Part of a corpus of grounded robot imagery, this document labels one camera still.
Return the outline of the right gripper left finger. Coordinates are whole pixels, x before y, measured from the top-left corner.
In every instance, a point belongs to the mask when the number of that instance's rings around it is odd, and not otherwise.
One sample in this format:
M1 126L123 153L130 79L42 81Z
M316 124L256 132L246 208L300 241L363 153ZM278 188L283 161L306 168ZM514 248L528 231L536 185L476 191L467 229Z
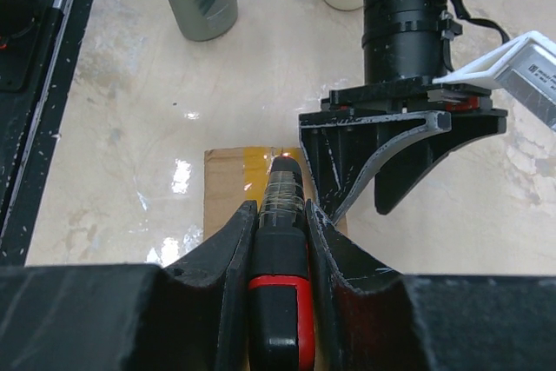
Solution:
M243 370L257 205L245 201L208 240L165 268L178 370Z

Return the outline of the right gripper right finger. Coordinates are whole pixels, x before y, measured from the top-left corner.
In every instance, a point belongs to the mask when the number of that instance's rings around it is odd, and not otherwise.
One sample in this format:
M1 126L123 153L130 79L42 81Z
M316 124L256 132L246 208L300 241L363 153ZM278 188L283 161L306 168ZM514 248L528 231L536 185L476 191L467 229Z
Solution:
M342 234L309 201L309 257L318 332L329 370L392 367L400 275Z

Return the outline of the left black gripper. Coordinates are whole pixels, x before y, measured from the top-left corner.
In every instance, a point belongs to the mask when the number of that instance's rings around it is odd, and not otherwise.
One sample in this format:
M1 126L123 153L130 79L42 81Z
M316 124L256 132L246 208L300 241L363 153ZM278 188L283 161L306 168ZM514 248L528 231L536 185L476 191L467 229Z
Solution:
M299 115L318 205L340 220L374 179L374 206L389 214L450 153L506 132L506 125L452 127L449 112L491 110L491 95L430 76L331 90L322 101L330 111Z

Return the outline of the brown cardboard express box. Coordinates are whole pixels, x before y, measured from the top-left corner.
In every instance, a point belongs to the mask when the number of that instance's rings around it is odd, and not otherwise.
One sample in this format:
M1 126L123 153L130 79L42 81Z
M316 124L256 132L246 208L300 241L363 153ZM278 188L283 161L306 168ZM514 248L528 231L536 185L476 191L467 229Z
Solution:
M288 156L299 163L305 198L316 200L308 164L299 148L208 150L204 155L204 240L219 232L245 201L261 203L271 164L277 156Z

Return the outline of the red black utility knife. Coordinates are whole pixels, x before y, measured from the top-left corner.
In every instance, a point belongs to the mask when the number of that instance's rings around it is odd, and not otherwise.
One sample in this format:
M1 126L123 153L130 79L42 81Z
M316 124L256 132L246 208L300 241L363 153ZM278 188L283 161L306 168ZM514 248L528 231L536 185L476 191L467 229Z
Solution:
M313 370L314 307L302 172L290 156L271 165L248 276L252 370Z

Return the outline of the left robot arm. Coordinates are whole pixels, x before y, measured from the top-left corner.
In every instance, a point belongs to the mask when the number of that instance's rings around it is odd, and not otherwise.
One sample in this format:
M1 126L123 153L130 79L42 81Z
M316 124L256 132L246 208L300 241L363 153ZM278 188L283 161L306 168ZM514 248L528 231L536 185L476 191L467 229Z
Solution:
M503 89L546 126L555 124L555 44L537 31L456 69L451 43L463 23L492 30L463 0L364 0L365 82L336 89L299 118L316 200L340 220L368 184L378 213L398 203L451 152L506 131Z

